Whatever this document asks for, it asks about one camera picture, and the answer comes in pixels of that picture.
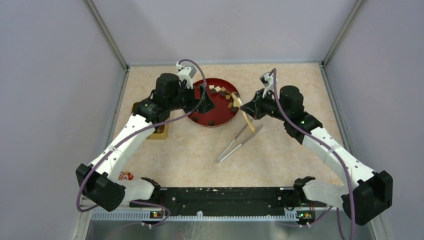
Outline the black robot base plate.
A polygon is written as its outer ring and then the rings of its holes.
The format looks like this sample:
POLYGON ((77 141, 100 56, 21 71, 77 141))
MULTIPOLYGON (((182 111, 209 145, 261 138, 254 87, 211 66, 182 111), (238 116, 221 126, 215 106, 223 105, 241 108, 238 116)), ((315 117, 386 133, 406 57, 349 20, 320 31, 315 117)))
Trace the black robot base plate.
POLYGON ((301 199, 292 187, 168 187, 155 190, 148 203, 168 208, 171 216, 282 216, 289 210, 325 207, 301 199))

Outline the steel serving tongs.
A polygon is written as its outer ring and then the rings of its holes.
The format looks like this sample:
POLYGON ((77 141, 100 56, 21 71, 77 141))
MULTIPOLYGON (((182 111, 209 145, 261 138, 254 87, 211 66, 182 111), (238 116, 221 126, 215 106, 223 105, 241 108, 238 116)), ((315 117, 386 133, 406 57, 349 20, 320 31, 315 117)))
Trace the steel serving tongs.
POLYGON ((254 130, 250 130, 252 132, 251 135, 246 137, 244 140, 240 141, 237 145, 234 146, 234 144, 237 142, 238 138, 242 135, 242 133, 249 128, 248 124, 246 123, 234 136, 234 138, 228 143, 228 145, 225 147, 225 149, 221 152, 221 154, 216 158, 216 163, 221 163, 222 161, 228 159, 234 152, 236 152, 238 149, 240 149, 243 145, 245 145, 249 140, 251 140, 253 137, 257 135, 259 131, 262 130, 263 124, 254 125, 254 130))

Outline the gold box lid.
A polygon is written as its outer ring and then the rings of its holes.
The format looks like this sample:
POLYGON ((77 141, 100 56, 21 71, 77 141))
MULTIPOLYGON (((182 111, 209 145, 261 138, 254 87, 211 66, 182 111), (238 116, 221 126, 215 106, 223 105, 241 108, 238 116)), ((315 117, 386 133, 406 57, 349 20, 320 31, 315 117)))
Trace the gold box lid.
POLYGON ((239 93, 238 92, 232 92, 231 93, 231 97, 232 97, 232 99, 233 99, 233 106, 234 107, 237 107, 240 111, 241 111, 241 114, 242 114, 242 116, 243 116, 243 118, 244 118, 244 120, 246 121, 246 126, 247 127, 249 127, 249 129, 251 130, 251 132, 253 133, 253 134, 255 134, 256 132, 257 132, 257 130, 256 130, 256 128, 254 127, 254 125, 253 125, 253 123, 252 123, 252 120, 250 119, 250 117, 242 110, 242 105, 243 105, 243 103, 242 103, 242 101, 241 101, 241 98, 240 98, 240 95, 239 95, 239 93))

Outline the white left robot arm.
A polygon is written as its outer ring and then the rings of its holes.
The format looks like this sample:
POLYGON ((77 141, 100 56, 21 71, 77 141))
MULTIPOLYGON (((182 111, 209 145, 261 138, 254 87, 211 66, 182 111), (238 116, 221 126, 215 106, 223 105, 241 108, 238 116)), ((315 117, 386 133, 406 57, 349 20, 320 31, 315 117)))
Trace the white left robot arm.
POLYGON ((152 182, 120 180, 119 175, 137 148, 158 127, 192 113, 206 114, 214 108, 207 93, 206 79, 194 86, 192 77, 191 73, 183 71, 162 73, 150 95, 136 102, 123 129, 106 149, 88 165, 82 163, 77 167, 76 208, 79 212, 84 212, 82 197, 108 212, 132 200, 142 200, 149 207, 160 202, 161 194, 152 182))

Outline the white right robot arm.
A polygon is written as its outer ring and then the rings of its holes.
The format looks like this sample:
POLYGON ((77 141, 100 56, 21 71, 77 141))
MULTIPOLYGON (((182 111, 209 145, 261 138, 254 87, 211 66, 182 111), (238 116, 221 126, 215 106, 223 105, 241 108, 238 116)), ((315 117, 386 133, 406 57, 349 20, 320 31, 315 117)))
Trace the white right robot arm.
POLYGON ((293 85, 280 89, 275 100, 272 90, 258 90, 240 109, 254 120, 269 116, 283 121, 287 134, 315 153, 343 182, 334 185, 307 176, 294 182, 293 200, 299 206, 311 201, 343 209, 354 222, 364 226, 393 204, 393 178, 356 159, 340 145, 312 114, 305 111, 304 96, 293 85))

